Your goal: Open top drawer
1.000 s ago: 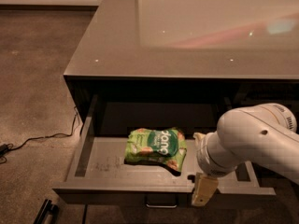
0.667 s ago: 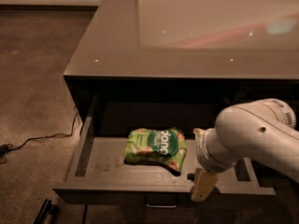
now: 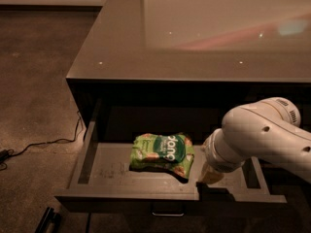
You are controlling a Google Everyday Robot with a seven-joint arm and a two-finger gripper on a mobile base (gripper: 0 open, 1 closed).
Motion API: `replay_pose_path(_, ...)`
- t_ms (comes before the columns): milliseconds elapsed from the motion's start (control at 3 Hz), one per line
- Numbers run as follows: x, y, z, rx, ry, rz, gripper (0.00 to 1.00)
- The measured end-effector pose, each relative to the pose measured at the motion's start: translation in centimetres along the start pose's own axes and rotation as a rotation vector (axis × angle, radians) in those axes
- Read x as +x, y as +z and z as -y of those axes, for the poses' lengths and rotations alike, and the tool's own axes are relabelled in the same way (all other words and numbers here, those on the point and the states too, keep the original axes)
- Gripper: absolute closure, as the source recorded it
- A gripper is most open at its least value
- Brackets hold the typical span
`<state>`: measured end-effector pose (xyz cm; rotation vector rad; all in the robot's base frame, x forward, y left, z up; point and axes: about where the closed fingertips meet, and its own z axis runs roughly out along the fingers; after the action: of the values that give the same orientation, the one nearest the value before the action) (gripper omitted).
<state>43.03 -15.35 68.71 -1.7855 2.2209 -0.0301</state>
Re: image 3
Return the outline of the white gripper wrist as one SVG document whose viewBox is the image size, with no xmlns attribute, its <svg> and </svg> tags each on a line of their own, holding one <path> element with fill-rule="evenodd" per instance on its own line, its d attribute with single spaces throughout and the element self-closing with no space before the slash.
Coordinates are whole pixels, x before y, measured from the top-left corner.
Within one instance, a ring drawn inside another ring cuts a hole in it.
<svg viewBox="0 0 311 233">
<path fill-rule="evenodd" d="M 202 150 L 207 162 L 204 163 L 198 178 L 200 183 L 217 183 L 224 177 L 223 173 L 231 173 L 245 162 L 245 158 L 225 141 L 222 129 L 216 129 L 204 141 Z"/>
</svg>

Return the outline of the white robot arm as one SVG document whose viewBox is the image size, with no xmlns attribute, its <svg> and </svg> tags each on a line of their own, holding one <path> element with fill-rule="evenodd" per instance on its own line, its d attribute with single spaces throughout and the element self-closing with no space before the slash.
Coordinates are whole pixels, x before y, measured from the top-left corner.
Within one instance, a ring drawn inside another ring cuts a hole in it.
<svg viewBox="0 0 311 233">
<path fill-rule="evenodd" d="M 204 142 L 207 164 L 230 173 L 257 157 L 311 183 L 311 133 L 290 100 L 271 97 L 228 111 Z"/>
</svg>

